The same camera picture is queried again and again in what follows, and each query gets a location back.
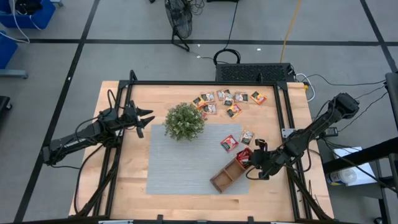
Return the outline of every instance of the yellow cable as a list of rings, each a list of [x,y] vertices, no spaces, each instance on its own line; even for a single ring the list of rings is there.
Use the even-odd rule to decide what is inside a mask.
[[[287,40],[287,37],[288,37],[289,34],[290,34],[290,31],[292,30],[294,21],[296,20],[296,15],[297,15],[297,12],[298,12],[299,9],[300,9],[301,1],[302,1],[302,0],[298,0],[297,6],[296,6],[296,10],[294,11],[293,18],[292,18],[292,20],[290,21],[289,29],[287,30],[287,33],[286,33],[286,36],[285,36],[284,46],[283,46],[283,48],[282,48],[282,53],[281,53],[281,55],[280,55],[280,62],[279,62],[279,63],[282,63],[282,59],[284,58],[286,40]]]

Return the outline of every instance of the white cable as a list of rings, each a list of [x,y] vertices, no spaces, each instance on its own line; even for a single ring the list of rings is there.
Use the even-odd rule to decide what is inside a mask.
[[[3,34],[2,32],[0,32],[0,34],[3,35],[3,36],[5,36],[5,37],[7,37],[7,38],[9,38],[9,39],[11,39],[11,40],[15,40],[15,41],[18,41],[18,42],[30,44],[30,39],[29,39],[29,37],[26,36],[26,34],[21,30],[21,28],[19,28],[19,25],[18,25],[18,22],[17,22],[17,18],[16,18],[16,16],[15,16],[15,0],[12,0],[12,6],[13,6],[13,7],[12,7],[12,15],[14,16],[15,25],[17,25],[19,31],[20,31],[21,34],[27,39],[27,41],[12,38],[12,37],[10,37],[10,36],[8,36],[8,35],[6,35],[6,34]],[[39,27],[37,27],[37,25],[33,22],[33,20],[32,20],[32,15],[30,15],[29,18],[30,18],[30,20],[32,21],[33,25],[34,25],[38,30],[41,30],[41,29],[40,29]]]
[[[297,75],[302,75],[302,76],[304,76],[304,80],[307,80],[308,83],[310,84],[310,87],[311,87],[311,89],[312,89],[313,95],[312,95],[312,97],[311,97],[309,100],[307,100],[307,102],[312,101],[312,100],[315,98],[315,90],[314,90],[314,88],[313,88],[313,86],[312,86],[312,84],[311,84],[311,81],[307,78],[306,75],[304,75],[304,74],[302,74],[302,73],[296,74],[296,76],[297,76]]]

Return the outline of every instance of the fan stand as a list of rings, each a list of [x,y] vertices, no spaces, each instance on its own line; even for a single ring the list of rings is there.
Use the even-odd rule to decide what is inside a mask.
[[[177,44],[177,43],[174,42],[174,36],[175,36],[175,35],[181,40],[181,42],[185,45],[185,47],[184,47],[184,46],[181,46],[180,44]],[[176,45],[177,47],[180,47],[180,48],[186,50],[187,52],[189,52],[189,50],[190,50],[189,47],[188,47],[188,45],[187,45],[187,43],[181,38],[180,34],[178,33],[178,31],[176,30],[175,27],[173,27],[172,44],[174,44],[174,45]]]

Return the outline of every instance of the potted plant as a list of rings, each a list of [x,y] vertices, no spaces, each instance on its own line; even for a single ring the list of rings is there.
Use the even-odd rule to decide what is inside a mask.
[[[180,103],[169,109],[163,125],[166,127],[165,135],[169,134],[177,141],[185,139],[191,141],[198,137],[198,133],[203,132],[205,120],[203,112],[194,105]]]

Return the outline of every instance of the gray floor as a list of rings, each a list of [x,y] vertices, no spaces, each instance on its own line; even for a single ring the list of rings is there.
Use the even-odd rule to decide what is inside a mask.
[[[94,0],[63,0],[47,29],[29,30],[33,39],[79,39]],[[367,0],[369,8],[385,41],[397,42],[394,29],[398,16],[395,0]],[[296,1],[240,0],[231,39],[283,40]],[[203,14],[193,17],[189,39],[226,40],[233,16],[234,3],[206,4]],[[8,30],[14,37],[17,30]],[[169,39],[171,28],[164,2],[100,0],[88,39]],[[377,41],[359,0],[303,0],[289,40]],[[224,45],[191,45],[192,51],[212,57]],[[242,55],[242,63],[278,62],[281,45],[230,45]],[[8,68],[25,69],[27,80],[0,78],[0,95],[12,98],[14,108],[0,129],[0,223],[14,219],[30,172],[36,161],[45,133],[69,71],[77,44],[19,44]],[[389,47],[398,60],[398,47]],[[220,60],[234,62],[230,55]],[[288,45],[285,62],[294,65],[297,73],[318,73],[333,83],[361,83],[382,80],[391,69],[380,46],[299,46]],[[170,44],[85,44],[70,86],[54,138],[70,134],[85,118],[92,117],[98,91],[103,80],[126,79],[134,69],[140,80],[214,80],[211,60],[187,54]],[[375,86],[341,87],[327,85],[318,77],[310,79],[317,97],[310,102],[312,115],[321,105],[339,92],[353,96]],[[360,99],[361,111],[385,90]],[[331,139],[352,146],[368,147],[397,136],[392,122],[388,97],[372,106],[367,113]],[[337,126],[342,128],[347,121]],[[320,144],[324,160],[331,154]],[[77,166],[82,153],[71,154],[62,164]],[[24,220],[66,217],[74,191],[77,171],[49,169],[40,173]],[[330,187],[335,217],[346,222],[372,223],[378,217],[377,200],[354,194],[346,187]],[[390,209],[398,220],[397,199]]]

